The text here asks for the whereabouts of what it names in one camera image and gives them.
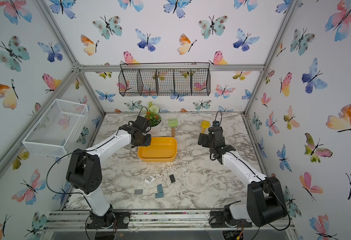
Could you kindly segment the yellow plastic storage box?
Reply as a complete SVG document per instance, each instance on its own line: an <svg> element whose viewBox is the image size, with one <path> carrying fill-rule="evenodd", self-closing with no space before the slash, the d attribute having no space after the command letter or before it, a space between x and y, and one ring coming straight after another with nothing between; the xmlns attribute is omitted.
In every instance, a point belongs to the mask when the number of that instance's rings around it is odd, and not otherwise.
<svg viewBox="0 0 351 240"><path fill-rule="evenodd" d="M137 155L147 163L173 162L177 155L177 140L172 137L153 137L150 146L138 147Z"/></svg>

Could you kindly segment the white label eraser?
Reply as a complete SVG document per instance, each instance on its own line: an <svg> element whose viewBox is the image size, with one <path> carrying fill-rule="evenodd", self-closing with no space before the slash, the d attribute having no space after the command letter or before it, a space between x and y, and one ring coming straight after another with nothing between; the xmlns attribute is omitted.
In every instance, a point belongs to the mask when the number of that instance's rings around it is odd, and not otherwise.
<svg viewBox="0 0 351 240"><path fill-rule="evenodd" d="M154 180L155 180L155 178L153 176L150 176L148 179L145 179L144 182L147 185L150 185Z"/></svg>

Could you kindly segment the black eraser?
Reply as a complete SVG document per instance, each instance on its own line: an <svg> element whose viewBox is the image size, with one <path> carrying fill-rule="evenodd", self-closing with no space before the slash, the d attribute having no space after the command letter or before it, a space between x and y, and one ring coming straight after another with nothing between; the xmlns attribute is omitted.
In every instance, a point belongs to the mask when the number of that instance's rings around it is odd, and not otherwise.
<svg viewBox="0 0 351 240"><path fill-rule="evenodd" d="M170 178L170 182L171 183L175 183L176 182L174 175L170 175L169 178Z"/></svg>

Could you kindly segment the grey eraser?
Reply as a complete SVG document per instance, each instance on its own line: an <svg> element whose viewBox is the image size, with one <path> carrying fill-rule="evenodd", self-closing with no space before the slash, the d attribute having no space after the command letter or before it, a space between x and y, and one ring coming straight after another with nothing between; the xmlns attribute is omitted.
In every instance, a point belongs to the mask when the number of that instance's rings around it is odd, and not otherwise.
<svg viewBox="0 0 351 240"><path fill-rule="evenodd" d="M142 195L142 194L143 194L143 189L134 190L134 195Z"/></svg>

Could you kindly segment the teal eraser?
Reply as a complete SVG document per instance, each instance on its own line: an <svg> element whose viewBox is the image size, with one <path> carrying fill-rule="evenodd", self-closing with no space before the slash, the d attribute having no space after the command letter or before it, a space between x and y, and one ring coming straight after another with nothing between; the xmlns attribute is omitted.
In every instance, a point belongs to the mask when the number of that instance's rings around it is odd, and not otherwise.
<svg viewBox="0 0 351 240"><path fill-rule="evenodd" d="M157 185L157 192L158 192L158 193L163 193L162 184Z"/></svg>
<svg viewBox="0 0 351 240"><path fill-rule="evenodd" d="M164 193L161 192L161 193L155 193L155 198L156 199L159 199L159 198L163 198L164 197Z"/></svg>

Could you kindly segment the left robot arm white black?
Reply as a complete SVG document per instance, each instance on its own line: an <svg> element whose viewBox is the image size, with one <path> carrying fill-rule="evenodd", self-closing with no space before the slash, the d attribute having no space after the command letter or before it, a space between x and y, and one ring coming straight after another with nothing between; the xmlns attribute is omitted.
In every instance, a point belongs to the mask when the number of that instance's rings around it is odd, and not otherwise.
<svg viewBox="0 0 351 240"><path fill-rule="evenodd" d="M85 150L76 149L70 156L66 181L78 190L90 207L89 218L92 220L87 228L109 229L117 227L117 217L112 205L101 190L102 165L119 149L130 145L148 147L151 143L150 122L147 118L137 116L135 121L120 126L106 140Z"/></svg>

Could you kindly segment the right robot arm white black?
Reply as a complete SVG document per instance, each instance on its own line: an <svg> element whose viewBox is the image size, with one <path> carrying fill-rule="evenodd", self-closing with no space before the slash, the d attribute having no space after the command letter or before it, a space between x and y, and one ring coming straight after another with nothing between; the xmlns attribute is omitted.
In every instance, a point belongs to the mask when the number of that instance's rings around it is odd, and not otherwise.
<svg viewBox="0 0 351 240"><path fill-rule="evenodd" d="M209 158L229 168L246 187L245 202L239 201L224 207L223 219L228 226L244 222L257 227L271 226L277 220L290 218L280 181L257 171L233 146L227 145L222 127L208 128L208 134L199 135L198 144L208 148Z"/></svg>

